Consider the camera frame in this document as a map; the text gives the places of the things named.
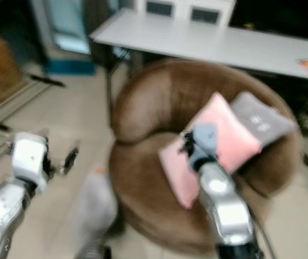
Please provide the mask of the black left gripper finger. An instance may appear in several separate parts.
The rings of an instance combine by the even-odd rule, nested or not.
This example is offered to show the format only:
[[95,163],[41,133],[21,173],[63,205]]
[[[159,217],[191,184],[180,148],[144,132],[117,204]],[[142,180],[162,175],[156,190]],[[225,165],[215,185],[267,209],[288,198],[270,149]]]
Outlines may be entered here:
[[68,154],[65,156],[62,164],[62,174],[67,175],[75,164],[75,160],[79,154],[80,144],[74,144]]

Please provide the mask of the pink square pillow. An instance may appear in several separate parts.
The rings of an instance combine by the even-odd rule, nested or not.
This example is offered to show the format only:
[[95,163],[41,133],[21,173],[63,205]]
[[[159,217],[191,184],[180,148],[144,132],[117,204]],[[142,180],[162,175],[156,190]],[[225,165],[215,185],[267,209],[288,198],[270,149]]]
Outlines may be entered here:
[[[191,130],[197,124],[213,124],[218,133],[218,161],[228,175],[250,158],[260,153],[261,143],[241,124],[230,105],[219,93],[214,93],[209,102],[195,115],[186,127]],[[166,177],[179,204],[191,209],[198,198],[198,176],[191,170],[188,156],[180,152],[183,146],[182,134],[159,150],[159,158]]]

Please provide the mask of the plain light grey pillow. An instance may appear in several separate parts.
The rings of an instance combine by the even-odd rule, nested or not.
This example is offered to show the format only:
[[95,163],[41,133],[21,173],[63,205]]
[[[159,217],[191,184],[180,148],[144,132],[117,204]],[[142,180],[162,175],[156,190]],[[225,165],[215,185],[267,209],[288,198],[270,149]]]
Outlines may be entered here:
[[71,218],[76,249],[74,259],[112,259],[105,235],[114,224],[117,213],[117,200],[109,177],[102,167],[95,168],[84,180]]

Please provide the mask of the round brown velvet sofa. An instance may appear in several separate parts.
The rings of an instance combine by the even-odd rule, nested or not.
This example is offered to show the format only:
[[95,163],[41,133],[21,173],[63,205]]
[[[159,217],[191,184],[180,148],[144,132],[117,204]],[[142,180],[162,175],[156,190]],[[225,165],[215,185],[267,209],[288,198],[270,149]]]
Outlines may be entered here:
[[[183,59],[154,62],[132,77],[117,97],[111,126],[115,142],[109,176],[126,222],[152,242],[179,253],[213,254],[215,240],[198,198],[191,209],[176,199],[159,150],[184,134],[195,115],[219,93],[230,105],[244,91],[296,119],[284,99],[247,72]],[[302,167],[297,129],[250,158],[232,174],[255,218],[264,222],[271,197]]]

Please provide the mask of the grey pillow with white print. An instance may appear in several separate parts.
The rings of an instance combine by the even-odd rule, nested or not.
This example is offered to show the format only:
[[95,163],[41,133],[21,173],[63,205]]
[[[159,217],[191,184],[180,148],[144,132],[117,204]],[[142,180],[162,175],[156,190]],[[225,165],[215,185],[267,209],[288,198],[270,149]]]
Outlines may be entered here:
[[247,91],[239,93],[231,102],[231,110],[263,148],[297,129],[292,119]]

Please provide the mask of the short black stand foot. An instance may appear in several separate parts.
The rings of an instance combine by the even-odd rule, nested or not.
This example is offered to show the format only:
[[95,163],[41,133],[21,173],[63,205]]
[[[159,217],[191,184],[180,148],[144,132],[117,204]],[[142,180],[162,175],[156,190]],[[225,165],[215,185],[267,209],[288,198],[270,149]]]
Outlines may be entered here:
[[30,77],[30,79],[35,80],[35,81],[39,81],[43,84],[48,84],[48,85],[53,85],[53,86],[57,86],[57,87],[60,87],[60,88],[65,88],[65,84],[63,84],[63,82],[53,80],[50,77],[41,77],[41,76],[36,76],[35,74],[28,74],[28,76]]

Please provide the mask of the long white table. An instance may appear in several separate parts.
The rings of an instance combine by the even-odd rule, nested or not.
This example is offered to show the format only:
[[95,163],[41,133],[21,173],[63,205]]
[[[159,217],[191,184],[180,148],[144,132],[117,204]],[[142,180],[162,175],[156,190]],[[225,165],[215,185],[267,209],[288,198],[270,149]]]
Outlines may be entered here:
[[129,72],[146,66],[145,54],[224,64],[308,81],[308,40],[122,8],[89,33],[97,44],[127,50]]

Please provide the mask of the white appliance with blue base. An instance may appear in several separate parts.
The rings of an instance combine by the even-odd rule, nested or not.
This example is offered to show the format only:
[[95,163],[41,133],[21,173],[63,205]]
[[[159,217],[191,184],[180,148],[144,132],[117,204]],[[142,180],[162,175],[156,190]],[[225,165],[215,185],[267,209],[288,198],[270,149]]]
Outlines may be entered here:
[[82,0],[30,0],[39,40],[48,61],[45,68],[56,76],[94,76],[83,27]]

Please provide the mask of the white cabinet with dark panels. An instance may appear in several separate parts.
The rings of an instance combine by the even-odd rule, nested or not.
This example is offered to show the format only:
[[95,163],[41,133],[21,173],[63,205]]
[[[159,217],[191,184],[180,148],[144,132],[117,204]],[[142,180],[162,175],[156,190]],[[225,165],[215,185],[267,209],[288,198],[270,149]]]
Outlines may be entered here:
[[228,26],[236,0],[133,0],[139,13]]

